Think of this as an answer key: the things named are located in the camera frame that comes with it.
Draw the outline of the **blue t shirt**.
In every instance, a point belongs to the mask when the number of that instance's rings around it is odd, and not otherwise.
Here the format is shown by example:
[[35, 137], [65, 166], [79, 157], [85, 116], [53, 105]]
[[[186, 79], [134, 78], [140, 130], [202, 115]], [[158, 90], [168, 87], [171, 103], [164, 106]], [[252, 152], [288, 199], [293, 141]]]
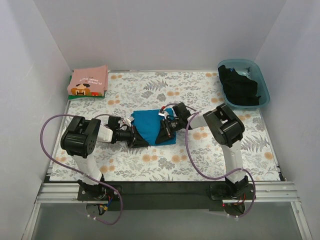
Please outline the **blue t shirt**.
[[133, 125], [138, 133], [146, 140], [150, 146], [175, 145], [177, 137], [162, 143], [156, 143], [157, 136], [161, 129], [161, 120], [164, 118], [159, 115], [159, 109], [135, 110], [131, 116], [134, 118]]

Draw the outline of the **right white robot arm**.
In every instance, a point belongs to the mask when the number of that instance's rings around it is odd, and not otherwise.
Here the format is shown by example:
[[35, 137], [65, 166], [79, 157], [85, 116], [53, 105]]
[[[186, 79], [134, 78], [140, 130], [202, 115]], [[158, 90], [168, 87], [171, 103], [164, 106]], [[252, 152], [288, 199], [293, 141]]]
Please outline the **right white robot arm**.
[[[189, 160], [196, 172], [203, 178], [217, 181], [224, 179], [223, 191], [232, 197], [239, 197], [245, 194], [249, 185], [248, 174], [243, 169], [241, 154], [241, 141], [245, 131], [244, 124], [236, 114], [226, 105], [221, 104], [215, 109], [203, 112], [190, 113], [188, 107], [180, 102], [171, 104], [174, 115], [170, 115], [167, 107], [163, 106], [158, 115], [160, 130], [155, 140], [156, 144], [165, 143], [175, 137], [176, 132], [185, 129], [185, 146]], [[208, 127], [215, 141], [221, 146], [226, 174], [219, 177], [210, 177], [202, 173], [192, 160], [188, 145], [188, 132], [201, 127]]]

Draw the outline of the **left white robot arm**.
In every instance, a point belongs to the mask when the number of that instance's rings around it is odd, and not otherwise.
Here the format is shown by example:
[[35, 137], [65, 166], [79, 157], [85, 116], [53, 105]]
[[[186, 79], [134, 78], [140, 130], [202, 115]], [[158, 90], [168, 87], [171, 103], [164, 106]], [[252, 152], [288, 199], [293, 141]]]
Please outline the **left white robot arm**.
[[96, 182], [96, 180], [101, 182], [104, 180], [93, 156], [97, 142], [106, 144], [125, 142], [129, 148], [149, 146], [136, 127], [125, 124], [123, 128], [122, 121], [121, 117], [110, 115], [107, 124], [103, 125], [99, 119], [89, 120], [76, 115], [71, 119], [61, 137], [61, 148], [72, 156], [78, 169], [86, 175], [77, 182], [90, 199], [105, 200], [113, 193], [112, 190], [107, 190], [105, 186]]

